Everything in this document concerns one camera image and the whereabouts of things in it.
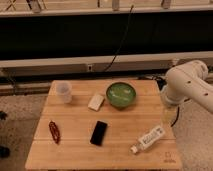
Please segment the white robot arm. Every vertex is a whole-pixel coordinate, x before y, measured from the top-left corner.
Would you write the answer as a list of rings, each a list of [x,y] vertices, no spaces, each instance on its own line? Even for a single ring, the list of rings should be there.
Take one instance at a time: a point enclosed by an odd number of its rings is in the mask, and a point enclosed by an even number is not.
[[[166,72],[166,84],[160,91],[160,97],[167,110],[176,109],[176,117],[170,120],[171,126],[179,119],[179,105],[185,97],[213,114],[213,86],[205,81],[207,76],[208,67],[200,60],[177,65]]]

